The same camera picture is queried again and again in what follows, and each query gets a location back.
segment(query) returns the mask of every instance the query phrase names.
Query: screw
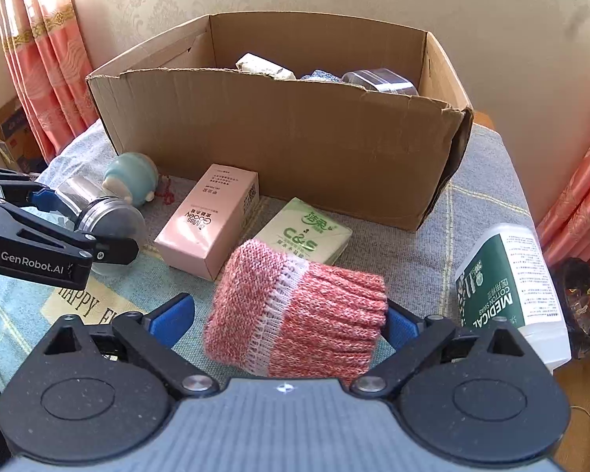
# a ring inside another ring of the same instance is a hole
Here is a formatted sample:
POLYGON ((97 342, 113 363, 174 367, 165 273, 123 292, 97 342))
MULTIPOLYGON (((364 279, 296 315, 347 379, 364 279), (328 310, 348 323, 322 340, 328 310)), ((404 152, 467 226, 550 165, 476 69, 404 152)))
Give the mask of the screw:
POLYGON ((361 392, 380 392, 387 382, 380 376, 361 376, 354 382, 354 388, 361 392))
POLYGON ((181 386, 190 392, 204 392, 212 386, 212 379, 204 374, 192 374, 186 376, 181 386))

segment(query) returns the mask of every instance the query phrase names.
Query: pink knitted sock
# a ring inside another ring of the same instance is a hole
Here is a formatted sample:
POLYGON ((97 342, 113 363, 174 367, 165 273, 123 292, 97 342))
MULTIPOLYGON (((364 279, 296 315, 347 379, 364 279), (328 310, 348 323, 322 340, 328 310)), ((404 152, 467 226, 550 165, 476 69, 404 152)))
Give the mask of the pink knitted sock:
POLYGON ((250 240, 225 267, 205 350, 259 376, 349 383, 367 371, 386 310, 379 275, 308 262, 250 240))

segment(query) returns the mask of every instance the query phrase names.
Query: pink curtain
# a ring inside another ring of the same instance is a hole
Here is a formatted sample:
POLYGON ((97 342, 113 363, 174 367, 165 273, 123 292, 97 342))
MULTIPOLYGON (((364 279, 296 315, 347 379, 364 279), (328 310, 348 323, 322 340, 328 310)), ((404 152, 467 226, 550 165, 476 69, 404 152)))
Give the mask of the pink curtain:
POLYGON ((0 36, 17 97, 48 162, 98 118, 72 1, 0 0, 0 36))
POLYGON ((566 257, 590 263, 590 149, 537 233, 549 267, 566 257))

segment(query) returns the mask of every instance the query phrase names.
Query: blue gripper pad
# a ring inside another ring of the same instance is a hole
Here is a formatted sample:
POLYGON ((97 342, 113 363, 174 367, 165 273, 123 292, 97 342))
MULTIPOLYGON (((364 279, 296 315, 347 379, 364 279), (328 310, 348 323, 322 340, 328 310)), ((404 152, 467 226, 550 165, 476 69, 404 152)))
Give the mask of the blue gripper pad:
POLYGON ((421 319, 389 300, 387 322, 382 336, 397 351, 420 334, 421 319))
POLYGON ((41 212, 59 211, 60 206, 63 204, 55 191, 50 188, 31 193, 29 199, 31 204, 41 212))
POLYGON ((180 293, 146 318, 150 319, 148 333, 172 348, 194 323, 194 299, 188 293, 180 293))

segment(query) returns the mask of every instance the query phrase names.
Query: wooden floor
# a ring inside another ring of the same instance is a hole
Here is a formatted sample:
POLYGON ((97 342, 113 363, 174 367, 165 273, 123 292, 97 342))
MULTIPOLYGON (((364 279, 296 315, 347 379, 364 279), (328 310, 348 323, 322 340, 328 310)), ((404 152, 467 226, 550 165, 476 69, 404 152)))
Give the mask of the wooden floor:
POLYGON ((489 118, 489 115, 482 112, 474 112, 474 124, 484 125, 490 129, 496 129, 494 122, 489 118))
MULTIPOLYGON (((555 371, 571 406, 590 412, 590 357, 571 361, 555 371)), ((555 460, 567 472, 590 472, 590 416, 571 409, 571 421, 555 454, 555 460)))

